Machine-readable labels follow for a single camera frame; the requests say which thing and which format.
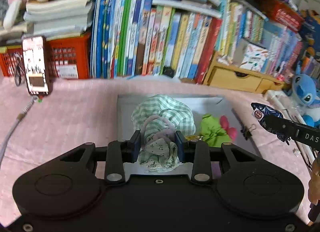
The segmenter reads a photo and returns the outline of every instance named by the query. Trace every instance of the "blue plush toy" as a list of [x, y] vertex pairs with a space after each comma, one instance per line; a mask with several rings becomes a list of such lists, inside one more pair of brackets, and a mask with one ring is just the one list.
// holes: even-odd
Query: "blue plush toy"
[[[320, 104], [320, 98], [317, 96], [317, 89], [314, 80], [306, 74], [301, 74], [301, 67], [298, 63], [296, 75], [292, 79], [292, 88], [288, 95], [302, 106], [311, 106]], [[307, 125], [318, 127], [320, 125], [320, 114], [315, 109], [306, 109], [302, 117]]]

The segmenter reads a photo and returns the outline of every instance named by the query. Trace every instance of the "crumpled fabric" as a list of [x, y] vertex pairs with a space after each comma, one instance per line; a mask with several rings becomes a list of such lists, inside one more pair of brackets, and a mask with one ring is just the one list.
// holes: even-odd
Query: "crumpled fabric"
[[202, 116], [200, 124], [202, 141], [206, 142], [210, 147], [221, 147], [222, 143], [232, 142], [230, 136], [221, 127], [219, 119], [205, 114]]
[[178, 147], [174, 142], [167, 143], [160, 138], [147, 144], [140, 151], [138, 163], [147, 166], [149, 171], [171, 171], [181, 164], [178, 159]]

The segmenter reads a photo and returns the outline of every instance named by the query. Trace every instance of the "red book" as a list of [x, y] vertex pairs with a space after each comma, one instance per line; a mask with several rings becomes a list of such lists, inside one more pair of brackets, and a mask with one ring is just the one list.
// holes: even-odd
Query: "red book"
[[207, 71], [207, 68], [210, 64], [210, 60], [213, 55], [214, 45], [216, 44], [221, 23], [222, 23], [221, 19], [212, 18], [207, 40], [205, 41], [205, 44], [204, 44], [203, 52], [199, 60], [198, 69], [195, 77], [195, 81], [197, 84], [203, 83], [205, 73]]

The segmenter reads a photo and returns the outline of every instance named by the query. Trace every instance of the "cardboard box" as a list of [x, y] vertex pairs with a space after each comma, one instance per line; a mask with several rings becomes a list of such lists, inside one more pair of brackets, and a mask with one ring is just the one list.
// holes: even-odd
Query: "cardboard box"
[[260, 72], [268, 58], [269, 51], [245, 39], [241, 39], [233, 57], [233, 65]]

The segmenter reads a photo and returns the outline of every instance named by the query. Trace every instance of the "metal bolt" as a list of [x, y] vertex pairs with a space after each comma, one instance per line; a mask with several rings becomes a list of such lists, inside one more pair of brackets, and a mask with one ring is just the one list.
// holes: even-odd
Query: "metal bolt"
[[285, 227], [285, 232], [294, 232], [296, 229], [296, 226], [294, 224], [289, 224]]
[[205, 173], [199, 173], [195, 175], [195, 180], [197, 181], [207, 181], [210, 179], [210, 176]]
[[22, 226], [22, 228], [23, 228], [23, 230], [24, 230], [25, 232], [32, 232], [32, 231], [33, 231], [33, 226], [31, 226], [30, 224], [24, 224], [24, 225]]
[[107, 176], [107, 180], [109, 181], [119, 181], [122, 179], [122, 175], [119, 173], [111, 173]]

